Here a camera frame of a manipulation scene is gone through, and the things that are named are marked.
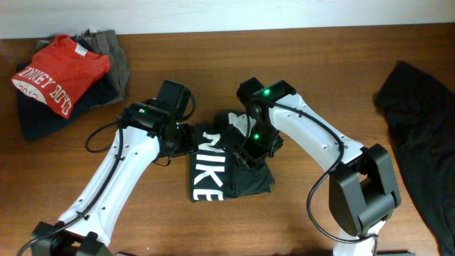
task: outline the wooden table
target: wooden table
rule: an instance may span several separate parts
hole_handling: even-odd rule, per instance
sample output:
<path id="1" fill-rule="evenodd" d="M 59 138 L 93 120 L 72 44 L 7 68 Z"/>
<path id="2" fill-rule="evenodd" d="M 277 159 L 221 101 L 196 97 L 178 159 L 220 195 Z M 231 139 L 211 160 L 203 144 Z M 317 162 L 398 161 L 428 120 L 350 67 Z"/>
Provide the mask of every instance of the wooden table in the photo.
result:
<path id="1" fill-rule="evenodd" d="M 196 96 L 191 124 L 211 123 L 220 110 L 241 110 L 238 85 L 255 76 L 280 79 L 334 127 L 366 146 L 391 151 L 387 125 L 372 103 L 397 60 L 455 88 L 454 24 L 366 26 L 276 31 L 119 36 L 132 74 L 124 102 L 98 107 L 55 134 L 26 142 L 10 78 L 31 59 L 33 39 L 0 41 L 0 255 L 12 255 L 38 221 L 54 223 L 78 197 L 105 157 L 90 154 L 91 131 L 111 122 L 132 102 L 154 97 L 164 79 Z M 112 141 L 101 133 L 93 147 Z M 289 255 L 331 250 L 306 215 L 306 196 L 321 169 L 288 137 L 267 160 L 276 180 L 271 193 L 231 201 L 191 203 L 188 157 L 150 166 L 117 221 L 112 252 L 137 255 Z M 380 233 L 379 250 L 436 255 L 433 235 L 417 213 L 394 160 L 402 205 Z M 325 183 L 314 199 L 316 219 L 333 234 Z"/>

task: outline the black cable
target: black cable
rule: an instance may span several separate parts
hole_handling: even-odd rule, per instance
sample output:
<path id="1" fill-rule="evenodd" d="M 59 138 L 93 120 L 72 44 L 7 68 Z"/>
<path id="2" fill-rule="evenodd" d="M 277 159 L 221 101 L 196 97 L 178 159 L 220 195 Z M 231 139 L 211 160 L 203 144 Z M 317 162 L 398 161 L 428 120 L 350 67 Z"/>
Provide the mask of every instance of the black cable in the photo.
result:
<path id="1" fill-rule="evenodd" d="M 375 241 L 375 245 L 373 247 L 373 256 L 376 256 L 378 254 L 378 236 L 376 235 L 373 237 L 373 240 Z"/>
<path id="2" fill-rule="evenodd" d="M 186 116 L 178 119 L 177 122 L 184 122 L 184 121 L 188 120 L 188 118 L 190 118 L 196 111 L 196 99 L 194 98 L 194 95 L 191 92 L 190 92 L 190 97 L 191 97 L 191 102 L 193 102 L 193 109 L 191 110 L 190 114 L 187 114 Z"/>
<path id="3" fill-rule="evenodd" d="M 378 235 L 376 235 L 375 233 L 367 234 L 367 235 L 365 235 L 365 236 L 363 236 L 361 238 L 354 239 L 354 240 L 346 240 L 346 239 L 337 238 L 336 236 L 331 235 L 330 233 L 325 231 L 317 223 L 316 219 L 313 217 L 313 213 L 311 212 L 311 199 L 313 198 L 314 193 L 316 192 L 318 187 L 322 184 L 322 182 L 324 182 L 324 180 L 330 175 L 330 173 L 336 169 L 337 165 L 339 165 L 341 163 L 341 160 L 343 159 L 343 156 L 344 156 L 344 143 L 341 141 L 341 139 L 338 137 L 338 135 L 334 131 L 332 131 L 332 129 L 327 127 L 323 122 L 319 121 L 317 118 L 307 114 L 305 111 L 294 109 L 293 107 L 282 105 L 282 104 L 279 104 L 279 103 L 276 103 L 276 102 L 272 102 L 272 101 L 269 101 L 269 100 L 266 100 L 266 99 L 262 99 L 262 98 L 253 98 L 253 99 L 249 100 L 247 102 L 246 106 L 245 106 L 245 109 L 246 109 L 246 112 L 247 112 L 247 133 L 245 135 L 245 140 L 237 148 L 237 151 L 240 151 L 241 148 L 243 148 L 243 146 L 247 143 L 248 138 L 250 137 L 251 124 L 250 124 L 250 116 L 248 114 L 248 111 L 249 111 L 250 105 L 252 103 L 254 103 L 254 102 L 263 102 L 263 103 L 265 103 L 267 105 L 270 105 L 270 106 L 281 107 L 281 108 L 283 108 L 285 110 L 289 110 L 289 111 L 292 111 L 292 112 L 295 112 L 295 113 L 299 114 L 299 117 L 304 116 L 304 117 L 310 119 L 311 121 L 317 123 L 317 125 L 319 125 L 323 129 L 325 129 L 338 143 L 338 149 L 340 151 L 340 154 L 338 155 L 338 158 L 335 160 L 335 162 L 332 164 L 332 166 L 330 166 L 330 168 L 328 168 L 327 171 L 314 184 L 313 188 L 311 188 L 311 190 L 310 190 L 310 192 L 308 194 L 308 198 L 306 199 L 306 212 L 308 213 L 308 217 L 310 218 L 311 222 L 316 226 L 316 228 L 321 233 L 323 233 L 325 236 L 327 236 L 328 238 L 330 238 L 330 239 L 332 239 L 332 240 L 334 240 L 336 242 L 342 242 L 342 243 L 347 243 L 347 244 L 354 244 L 354 243 L 358 243 L 358 242 L 363 242 L 363 241 L 368 240 L 370 238 L 377 239 Z"/>
<path id="4" fill-rule="evenodd" d="M 101 195 L 103 194 L 103 192 L 105 191 L 106 187 L 107 187 L 107 184 L 109 183 L 110 179 L 112 178 L 112 176 L 114 175 L 114 172 L 115 172 L 115 169 L 117 168 L 117 166 L 119 165 L 119 162 L 120 162 L 120 159 L 122 157 L 122 150 L 123 150 L 123 129 L 122 129 L 122 123 L 120 122 L 120 117 L 117 116 L 117 127 L 118 127 L 118 130 L 119 130 L 119 150 L 117 152 L 117 156 L 115 158 L 115 162 L 114 162 L 114 165 L 112 165 L 112 168 L 109 172 L 109 174 L 107 174 L 107 177 L 105 179 L 105 182 L 101 185 L 100 189 L 98 190 L 97 194 L 95 195 L 95 197 L 90 201 L 90 203 L 88 204 L 88 206 L 84 209 L 83 212 L 81 213 L 77 213 L 77 217 L 70 220 L 68 223 L 64 224 L 63 226 L 59 227 L 58 229 L 56 230 L 53 230 L 45 235 L 42 235 L 38 238 L 34 238 L 30 241 L 28 241 L 18 252 L 17 252 L 17 256 L 21 256 L 29 247 L 35 245 L 37 242 L 43 240 L 43 239 L 46 239 L 46 238 L 49 238 L 49 237 L 52 237 L 53 235 L 61 232 L 61 231 L 64 231 L 66 228 L 69 228 L 71 225 L 73 225 L 74 223 L 78 222 L 79 220 L 81 220 L 82 218 L 84 218 L 88 212 L 90 212 L 90 210 L 92 209 L 92 207 L 96 204 L 96 202 L 98 201 L 98 199 L 101 197 Z M 109 126 L 112 126 L 112 124 L 107 124 L 105 126 L 103 126 L 102 128 L 98 129 L 97 131 L 95 131 L 93 134 L 90 135 L 89 138 L 93 137 L 93 135 L 95 135 L 96 133 L 98 133 L 100 130 L 106 128 L 106 127 L 109 127 Z"/>
<path id="5" fill-rule="evenodd" d="M 152 163 L 156 164 L 157 166 L 167 167 L 172 162 L 172 156 L 168 156 L 168 163 L 167 164 L 158 164 L 157 161 L 158 161 L 158 159 L 155 159 L 155 160 L 152 161 Z"/>
<path id="6" fill-rule="evenodd" d="M 109 146 L 106 146 L 105 148 L 103 149 L 98 149 L 98 150 L 95 150 L 95 149 L 91 149 L 89 147 L 89 143 L 90 143 L 90 140 L 98 133 L 98 132 L 101 132 L 102 130 L 108 128 L 108 127 L 111 127 L 112 125 L 115 125 L 117 122 L 112 122 L 110 124 L 106 124 L 105 126 L 102 126 L 100 128 L 98 128 L 96 131 L 94 131 L 93 133 L 91 133 L 91 135 L 87 138 L 87 140 L 85 141 L 85 149 L 90 152 L 90 153 L 102 153 L 102 152 L 106 152 L 108 151 L 111 146 L 112 146 L 112 143 L 109 144 Z"/>

